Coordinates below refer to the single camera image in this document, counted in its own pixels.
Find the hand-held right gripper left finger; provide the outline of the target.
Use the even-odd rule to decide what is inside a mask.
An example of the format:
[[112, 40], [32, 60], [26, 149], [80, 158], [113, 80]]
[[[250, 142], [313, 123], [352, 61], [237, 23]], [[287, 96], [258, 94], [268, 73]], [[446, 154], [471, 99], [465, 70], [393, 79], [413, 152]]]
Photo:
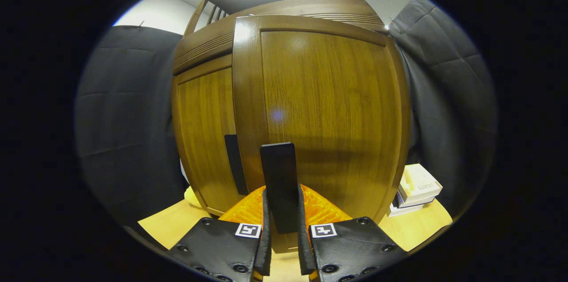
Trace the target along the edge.
[[201, 218], [168, 255], [216, 282], [261, 282], [272, 257], [265, 190], [256, 189], [218, 219]]

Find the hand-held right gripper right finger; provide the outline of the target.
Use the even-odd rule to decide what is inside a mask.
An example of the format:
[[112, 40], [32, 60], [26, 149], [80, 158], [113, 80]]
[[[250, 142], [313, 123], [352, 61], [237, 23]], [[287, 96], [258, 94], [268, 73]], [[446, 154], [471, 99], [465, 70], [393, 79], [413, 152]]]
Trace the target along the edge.
[[298, 185], [298, 253], [311, 282], [357, 282], [407, 256], [371, 218], [351, 218], [322, 195]]

